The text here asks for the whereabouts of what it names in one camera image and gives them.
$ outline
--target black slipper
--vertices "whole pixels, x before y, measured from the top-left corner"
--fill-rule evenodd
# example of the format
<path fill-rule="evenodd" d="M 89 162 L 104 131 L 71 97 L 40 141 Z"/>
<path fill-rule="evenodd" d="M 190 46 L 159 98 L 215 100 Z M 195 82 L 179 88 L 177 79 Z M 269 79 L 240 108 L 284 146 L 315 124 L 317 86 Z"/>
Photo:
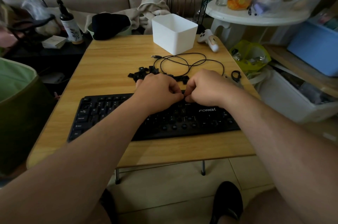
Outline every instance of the black slipper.
<path fill-rule="evenodd" d="M 243 201 L 239 189 L 230 181 L 222 182 L 215 194 L 210 224 L 217 224 L 226 215 L 239 220 L 243 212 Z"/>
<path fill-rule="evenodd" d="M 114 199 L 112 198 L 112 194 L 107 189 L 105 189 L 104 192 L 102 193 L 102 196 L 99 202 L 103 206 L 105 211 L 107 212 L 108 217 L 110 221 L 112 222 L 112 224 L 117 224 L 118 220 L 117 220 L 117 213 L 115 209 L 115 202 L 114 202 Z"/>

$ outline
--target black keyboard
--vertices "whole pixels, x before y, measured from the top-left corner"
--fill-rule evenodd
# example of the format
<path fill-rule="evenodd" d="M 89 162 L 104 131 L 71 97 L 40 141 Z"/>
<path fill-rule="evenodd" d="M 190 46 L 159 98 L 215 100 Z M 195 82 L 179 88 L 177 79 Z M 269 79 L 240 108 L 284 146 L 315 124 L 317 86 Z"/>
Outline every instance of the black keyboard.
<path fill-rule="evenodd" d="M 104 119 L 133 94 L 87 96 L 78 107 L 68 142 Z M 184 100 L 165 111 L 150 115 L 135 133 L 132 141 L 153 140 L 205 133 L 239 130 L 232 116 L 219 107 L 205 107 Z"/>

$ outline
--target tiled floor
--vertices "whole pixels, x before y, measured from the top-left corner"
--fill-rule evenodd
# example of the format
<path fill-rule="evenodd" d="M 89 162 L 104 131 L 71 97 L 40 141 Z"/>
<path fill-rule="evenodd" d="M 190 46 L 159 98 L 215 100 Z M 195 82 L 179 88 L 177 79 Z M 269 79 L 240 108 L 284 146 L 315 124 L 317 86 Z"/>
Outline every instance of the tiled floor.
<path fill-rule="evenodd" d="M 338 119 L 304 125 L 309 131 L 338 137 Z M 225 180 L 241 191 L 246 206 L 253 197 L 274 187 L 257 156 L 121 169 L 121 184 L 109 190 L 121 223 L 208 223 L 213 195 Z"/>

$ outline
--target hand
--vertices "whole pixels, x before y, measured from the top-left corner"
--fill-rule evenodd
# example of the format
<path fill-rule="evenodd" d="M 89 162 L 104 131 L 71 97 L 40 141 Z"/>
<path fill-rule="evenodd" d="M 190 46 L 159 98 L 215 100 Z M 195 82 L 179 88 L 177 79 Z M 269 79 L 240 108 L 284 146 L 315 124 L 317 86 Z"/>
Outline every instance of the hand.
<path fill-rule="evenodd" d="M 178 83 L 164 74 L 149 74 L 144 80 L 137 80 L 132 98 L 144 105 L 149 115 L 163 111 L 184 98 Z"/>
<path fill-rule="evenodd" d="M 219 73 L 202 69 L 189 79 L 184 96 L 189 103 L 222 107 L 227 86 L 236 87 Z"/>

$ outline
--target white plastic box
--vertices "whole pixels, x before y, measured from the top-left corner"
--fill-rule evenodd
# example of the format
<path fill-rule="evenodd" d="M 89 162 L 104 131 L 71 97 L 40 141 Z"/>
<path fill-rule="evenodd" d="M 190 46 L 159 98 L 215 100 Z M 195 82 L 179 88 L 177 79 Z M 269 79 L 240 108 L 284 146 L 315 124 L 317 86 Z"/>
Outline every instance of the white plastic box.
<path fill-rule="evenodd" d="M 319 122 L 338 113 L 338 101 L 315 105 L 274 70 L 259 94 L 266 104 L 297 123 Z"/>
<path fill-rule="evenodd" d="M 197 26 L 173 13 L 155 16 L 152 19 L 153 41 L 172 55 L 180 54 L 194 46 Z"/>

